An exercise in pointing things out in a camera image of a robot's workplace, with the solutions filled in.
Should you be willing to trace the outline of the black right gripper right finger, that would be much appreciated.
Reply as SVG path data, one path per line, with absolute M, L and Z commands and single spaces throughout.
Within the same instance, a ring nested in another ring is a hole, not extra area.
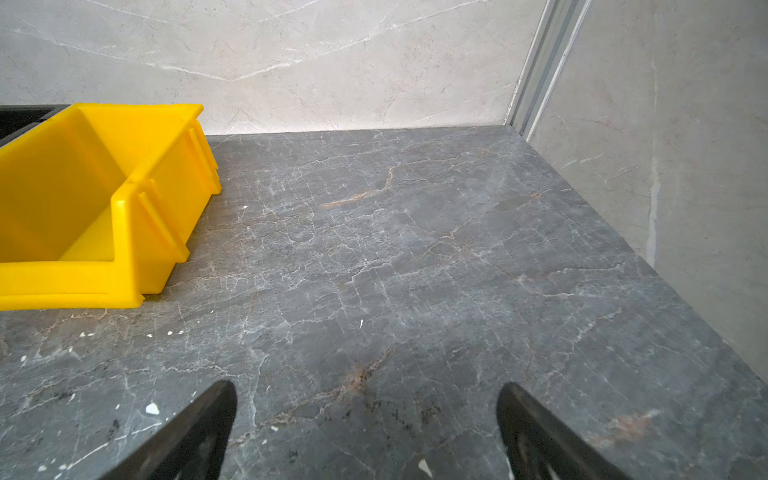
M 517 383 L 500 390 L 496 418 L 516 479 L 628 477 Z

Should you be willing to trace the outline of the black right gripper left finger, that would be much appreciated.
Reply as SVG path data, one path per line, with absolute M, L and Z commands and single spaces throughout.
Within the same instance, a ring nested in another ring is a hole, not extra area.
M 233 382 L 220 380 L 104 479 L 217 479 L 237 413 Z

